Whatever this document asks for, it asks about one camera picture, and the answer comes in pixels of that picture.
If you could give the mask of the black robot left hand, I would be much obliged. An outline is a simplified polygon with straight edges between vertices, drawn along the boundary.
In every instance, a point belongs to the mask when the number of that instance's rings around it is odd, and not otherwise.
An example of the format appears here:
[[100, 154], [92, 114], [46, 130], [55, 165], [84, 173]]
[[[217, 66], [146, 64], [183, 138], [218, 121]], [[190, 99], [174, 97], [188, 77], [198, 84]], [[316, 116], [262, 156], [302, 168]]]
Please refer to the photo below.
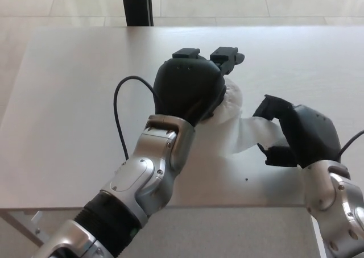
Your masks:
[[213, 116], [227, 91], [225, 75], [245, 59], [237, 47], [219, 47], [206, 59], [198, 48], [182, 48], [160, 66], [153, 85], [155, 113], [196, 126]]

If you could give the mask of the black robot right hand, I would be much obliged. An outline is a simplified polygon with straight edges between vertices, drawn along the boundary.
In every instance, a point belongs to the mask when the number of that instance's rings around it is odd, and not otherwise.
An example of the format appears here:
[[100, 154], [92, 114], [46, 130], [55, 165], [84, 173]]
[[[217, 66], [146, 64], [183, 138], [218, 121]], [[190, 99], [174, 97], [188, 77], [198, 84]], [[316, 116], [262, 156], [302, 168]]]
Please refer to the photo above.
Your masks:
[[277, 119], [287, 141], [269, 148], [258, 144], [266, 156], [266, 165], [305, 168], [321, 160], [341, 160], [337, 130], [324, 114], [266, 94], [253, 116], [269, 121]]

